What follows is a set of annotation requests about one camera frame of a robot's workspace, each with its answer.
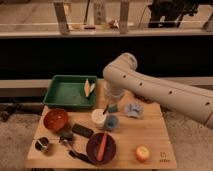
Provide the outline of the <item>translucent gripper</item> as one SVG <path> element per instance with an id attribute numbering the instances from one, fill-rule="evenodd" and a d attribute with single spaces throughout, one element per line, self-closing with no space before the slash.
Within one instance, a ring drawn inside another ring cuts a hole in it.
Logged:
<path id="1" fill-rule="evenodd" d="M 104 95 L 110 106 L 117 105 L 124 96 L 124 90 L 106 82 L 104 84 Z"/>

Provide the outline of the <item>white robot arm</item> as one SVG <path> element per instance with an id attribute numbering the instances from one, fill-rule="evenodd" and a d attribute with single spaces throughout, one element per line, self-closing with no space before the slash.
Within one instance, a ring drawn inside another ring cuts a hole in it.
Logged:
<path id="1" fill-rule="evenodd" d="M 103 69 L 110 95 L 129 90 L 213 130 L 213 91 L 141 74 L 137 65 L 132 54 L 123 53 Z"/>

